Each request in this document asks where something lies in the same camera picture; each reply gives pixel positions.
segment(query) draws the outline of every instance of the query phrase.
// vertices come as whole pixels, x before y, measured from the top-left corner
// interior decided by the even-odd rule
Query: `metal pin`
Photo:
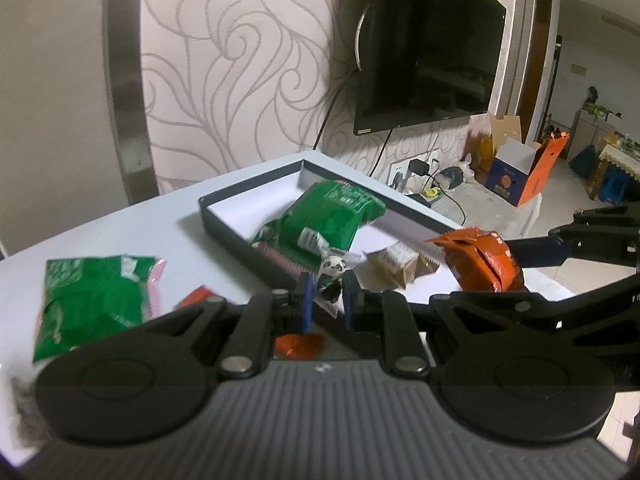
[[[427,367],[426,361],[415,355],[402,356],[396,360],[395,365],[398,370],[408,374],[420,373]]]
[[[531,308],[531,304],[529,303],[529,301],[521,301],[520,303],[517,303],[516,306],[514,307],[516,312],[526,312],[530,308]]]
[[[243,355],[232,355],[222,359],[220,366],[225,372],[241,374],[251,369],[254,362]]]

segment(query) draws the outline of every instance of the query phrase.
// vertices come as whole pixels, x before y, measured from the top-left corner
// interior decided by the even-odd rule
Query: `orange snack bag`
[[[498,233],[469,227],[429,240],[444,250],[445,261],[467,292],[526,290],[524,275]]]
[[[324,337],[320,334],[287,334],[276,338],[273,354],[278,359],[312,361],[322,350]]]
[[[201,285],[186,298],[184,298],[180,303],[178,303],[175,306],[174,310],[178,310],[179,308],[189,306],[194,303],[199,303],[206,300],[207,298],[210,298],[211,296],[217,296],[217,294],[212,290],[209,290],[206,286]]]

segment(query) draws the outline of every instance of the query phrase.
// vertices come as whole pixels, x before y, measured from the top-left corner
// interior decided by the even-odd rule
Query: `wall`
[[[11,254],[127,205],[102,0],[0,0],[0,239]]]
[[[562,51],[549,111],[571,126],[587,88],[598,89],[598,104],[622,112],[623,132],[640,142],[640,38],[601,19],[602,10],[578,0],[562,0],[558,34]],[[575,63],[586,77],[570,71]]]
[[[492,110],[504,86],[507,9]],[[309,149],[334,92],[354,69],[353,34],[367,0],[142,0],[146,116],[162,192]],[[338,98],[322,150],[369,171],[386,132],[355,137],[354,80]],[[376,171],[439,148],[447,164],[485,116],[396,131]]]

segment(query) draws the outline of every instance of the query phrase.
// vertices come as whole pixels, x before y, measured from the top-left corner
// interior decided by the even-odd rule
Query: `swirl-patterned wallpaper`
[[[514,0],[492,95],[498,101]],[[353,36],[367,0],[142,0],[146,120],[161,192],[309,149],[328,103],[354,70]],[[324,153],[370,171],[386,132],[355,137],[356,78],[340,94]],[[395,131],[375,177],[431,148],[459,158],[487,118]]]

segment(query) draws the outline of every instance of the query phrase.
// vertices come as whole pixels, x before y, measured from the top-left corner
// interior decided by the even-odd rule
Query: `open box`
[[[550,139],[540,146],[506,138],[498,149],[484,186],[514,206],[521,206],[542,192],[551,168],[568,137]]]

